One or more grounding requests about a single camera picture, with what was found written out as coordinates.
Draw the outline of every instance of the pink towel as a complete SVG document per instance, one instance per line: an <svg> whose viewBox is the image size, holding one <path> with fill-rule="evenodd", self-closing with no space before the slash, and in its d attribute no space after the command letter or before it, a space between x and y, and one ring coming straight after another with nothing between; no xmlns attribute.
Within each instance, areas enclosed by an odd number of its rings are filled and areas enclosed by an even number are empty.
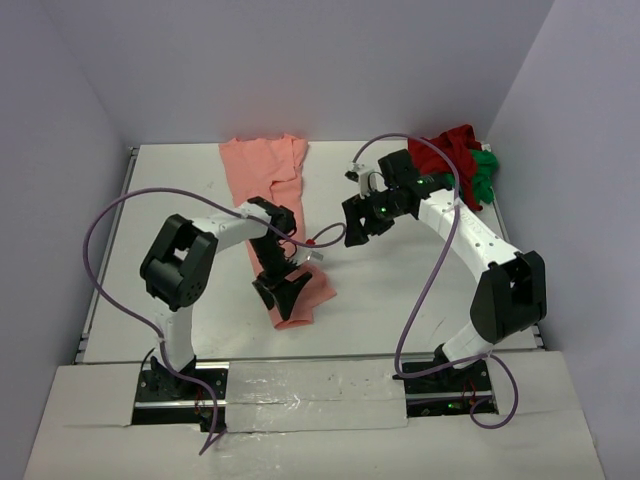
<svg viewBox="0 0 640 480"><path fill-rule="evenodd" d="M304 215L302 213L302 162L307 153L307 141L285 135L278 140L259 138L246 142L233 139L219 146L220 156L227 175L227 183L238 205L251 197L263 197L275 205L283 205L293 211L298 231L293 236L306 241ZM253 271L262 267L247 242ZM286 243L287 255L293 253L293 245ZM276 308L269 311L271 323L276 329L308 325L313 322L312 309L334 297L336 291L329 285L327 276L315 265L305 263L293 274L294 278L311 272L313 278L300 292L291 318L283 321Z"/></svg>

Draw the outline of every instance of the gray wall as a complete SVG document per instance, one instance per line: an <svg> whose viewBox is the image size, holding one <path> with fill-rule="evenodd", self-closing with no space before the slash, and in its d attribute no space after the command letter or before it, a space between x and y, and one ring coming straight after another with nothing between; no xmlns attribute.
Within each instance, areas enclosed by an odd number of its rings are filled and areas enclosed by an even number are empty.
<svg viewBox="0 0 640 480"><path fill-rule="evenodd" d="M640 474L640 3L556 0L489 140L610 480Z"/></svg>
<svg viewBox="0 0 640 480"><path fill-rule="evenodd" d="M118 191L125 160L41 5L0 2L3 479L22 478L55 368L75 354L90 298L82 236Z"/></svg>
<svg viewBox="0 0 640 480"><path fill-rule="evenodd" d="M486 134L552 0L42 0L140 142Z"/></svg>

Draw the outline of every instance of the purple cable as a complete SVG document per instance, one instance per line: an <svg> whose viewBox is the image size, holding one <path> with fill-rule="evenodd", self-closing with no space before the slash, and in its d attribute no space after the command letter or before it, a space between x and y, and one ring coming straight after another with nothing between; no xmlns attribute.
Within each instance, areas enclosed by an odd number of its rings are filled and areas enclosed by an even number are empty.
<svg viewBox="0 0 640 480"><path fill-rule="evenodd" d="M453 243L453 238L455 237L456 230L458 229L458 224L460 223L460 205L459 205L459 201L458 201L458 199L460 197L460 175L459 175L458 169L454 165L453 161L449 158L449 156L446 153L444 153L442 150L440 150L438 147L436 147L434 144L432 144L428 140L425 140L424 138L414 137L412 135L406 135L404 133L385 133L383 135L378 135L377 137L372 138L367 143L365 143L362 147L360 147L358 152L353 157L352 162L353 163L357 163L357 161L360 158L360 156L362 155L362 153L372 143L377 142L378 140L382 140L384 138L392 138L392 137L400 137L400 138L406 138L408 140L414 140L416 142L422 143L423 145L429 147L431 150L436 152L447 163L447 165L449 165L449 168L451 169L451 172L453 173L453 178L454 178L454 187L453 187L454 217L453 217L453 223L451 225L451 231L449 232L449 235L447 236L447 239L444 242L444 247L442 248L442 252L440 252L440 255L438 256L438 259L436 260L436 263L435 263L435 265L433 267L433 270L431 271L431 274L429 274L429 277L427 278L427 281L426 281L424 287L422 288L422 291L420 292L420 295L418 296L418 300L416 300L416 303L413 306L413 309L411 310L411 313L409 314L409 318L407 319L407 323L405 324L405 326L404 326L404 328L402 330L402 334L400 335L400 338L398 340L398 345L396 346L396 353L395 353L394 358L393 358L394 367L395 367L396 373L398 374L398 377L400 377L400 378L406 378L406 379L420 378L420 377L423 377L423 376L426 376L426 375L431 375L431 374L437 373L437 372L439 372L441 370L444 370L444 369L447 369L449 367L453 367L455 365L459 365L461 363L475 362L476 360L480 360L482 358L487 358L487 357L493 358L504 369L504 371L507 373L507 376L509 377L509 380L511 380L511 384L513 386L513 391L514 391L513 407L511 408L511 411L509 412L507 417L502 422L498 423L497 425L484 425L484 424L481 424L480 422L478 422L478 420L474 417L475 408L471 409L470 416L471 416L471 420L473 420L473 422L476 425L478 425L478 426L480 426L482 428L488 428L488 429L500 428L500 427L506 425L507 423L509 423L511 421L511 419L513 418L513 416L515 415L515 413L516 413L516 410L518 408L518 386L516 384L515 378L513 377L513 374L511 373L511 371L509 370L507 365L502 360L500 360L498 357L496 357L495 355L493 355L491 353L481 354L481 355L474 355L472 357L461 358L461 359L453 361L453 362L443 363L442 365L438 365L437 367L428 368L426 370L422 370L422 371L419 371L419 372L405 373L405 372L402 371L402 362L401 362L402 349L404 348L404 344L405 344L405 342L407 340L407 337L409 336L409 332L411 331L411 327L413 326L413 322L415 322L416 317L418 316L418 312L420 311L420 308L422 307L422 304L424 303L424 299L427 297L427 294L431 290L431 287L433 286L433 283L435 282L435 279L438 276L438 273L440 273L440 269L442 268L442 264L444 263L444 260L445 260L445 258L447 256L447 254L449 253L449 250L451 249L451 244Z"/></svg>
<svg viewBox="0 0 640 480"><path fill-rule="evenodd" d="M206 203L207 205L217 208L218 210L227 213L228 215L231 215L233 217L236 218L242 218L242 215L240 215L239 213L223 206L220 205L212 200L209 200L206 197L203 197L202 195L198 195L197 193L193 193L193 192L189 192L187 190L181 190L178 188L169 188L169 187L152 187L152 188L143 188L140 190L135 190L133 192L129 192L125 195L122 195L121 197L116 198L113 202L111 202L109 205L107 205L97 216L96 218L93 220L93 222L91 222L91 225L89 225L89 228L87 229L87 233L84 236L84 241L82 242L82 263L84 264L84 269L87 272L87 275L89 277L89 280L91 281L91 283L93 284L94 288L96 289L96 291L105 299L107 300L111 305L113 305L114 307L116 307L118 310L126 313L127 315L130 315L131 317L135 318L136 320L139 320L140 322L142 322L143 324L145 324L146 326L148 326L149 328L151 328L156 335L158 336L159 340L160 340L160 355L162 356L162 361L164 363L164 366L166 367L167 370L169 370L169 372L181 379L181 380L185 380L187 382L196 384L201 386L202 388L204 388L207 393L211 396L211 399L213 400L213 418L211 421L211 429L209 430L209 434L207 436L206 441L204 442L204 445L202 446L202 449L199 452L199 455L202 455L205 451L207 451L207 449L213 445L225 432L226 430L223 430L222 432L220 432L215 438L212 438L214 433L215 433L215 426L218 420L218 399L216 398L216 394L213 391L213 389L211 388L210 385L208 385L207 383L203 382L202 380L199 380L197 378L194 377L190 377L188 375L183 375L180 372L176 371L171 364L169 363L169 358L167 356L167 347L165 345L165 339L164 339L164 332L162 331L162 329L160 329L160 327L158 327L157 325L155 325L151 320L143 317L142 315L134 312L133 310L131 310L130 308L125 307L123 304L121 304L120 302L118 302L115 298L113 298L111 295L109 295L109 293L107 293L107 291L102 287L102 285L100 284L100 282L98 281L98 278L96 277L96 275L93 273L93 270L91 269L91 263L89 261L89 242L91 240L91 235L93 234L93 231L95 230L96 226L98 225L98 223L100 222L100 220L102 220L102 218L111 211L111 209L115 208L116 206L118 206L119 204L125 202L126 200L129 200L130 198L133 197L137 197L139 195L145 195L148 193L174 193L177 195L183 195L185 197L190 197L190 198L194 198L196 200L200 200L203 203ZM281 232L280 230L278 230L277 228L275 228L273 225L271 225L269 222L266 222L260 218L254 217L253 215L249 215L247 218L249 218L250 220L253 220L255 222L261 223L262 225L266 226L269 230L272 230L273 232L275 232L277 235L279 235L280 237L284 238L285 240L291 242L294 245L297 245L299 247L306 247L306 248L325 248L325 247L329 247L331 245L335 245L336 243L338 243L340 240L342 240L346 234L346 225L344 223L334 223L332 225L329 225L328 227L320 230L320 232L318 234L316 234L316 236L314 237L314 239L318 238L320 235L322 235L323 233L325 233L327 230L330 230L332 228L338 227L338 226L342 226L342 233L340 234L340 236L338 236L335 240L332 240L330 242L327 243L322 243L322 244L316 244L316 245L309 245L306 243L302 243L302 242L298 242L297 240L294 240L293 238L289 237L287 234L285 234L284 232Z"/></svg>
<svg viewBox="0 0 640 480"><path fill-rule="evenodd" d="M311 240L313 240L314 242L316 240L318 240L322 235L324 235L325 233L327 233L329 230L333 230L336 227L342 227L342 234L340 235L340 237L338 237L337 240L335 241L331 241L329 242L331 245L333 245L334 243L338 243L340 240L342 240L344 238L345 233L347 232L347 225L343 222L336 222L336 223L332 223L331 225L324 227L322 230L320 230L318 233L316 233Z"/></svg>

